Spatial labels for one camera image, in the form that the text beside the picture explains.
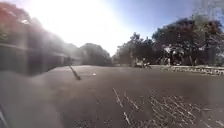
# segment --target sky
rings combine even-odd
[[[5,0],[24,8],[65,42],[101,45],[111,55],[134,32],[153,32],[192,14],[193,0]]]

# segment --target asphalt road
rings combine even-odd
[[[56,68],[0,73],[0,103],[15,128],[223,128],[224,79],[157,69]]]

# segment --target tree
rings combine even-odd
[[[100,45],[87,43],[80,47],[80,50],[82,52],[81,58],[84,65],[111,65],[110,54]]]
[[[197,60],[202,59],[201,54],[203,52],[201,51],[207,54],[207,58],[203,55],[204,61],[207,62],[221,52],[223,44],[217,40],[221,39],[217,36],[222,34],[221,27],[219,21],[208,20],[201,15],[197,15],[180,19],[158,29],[152,38],[157,43],[156,45],[164,49],[170,49],[171,55],[175,53],[176,57],[171,56],[171,59],[179,58],[178,60],[183,62],[184,58],[188,58],[190,65],[195,65]]]

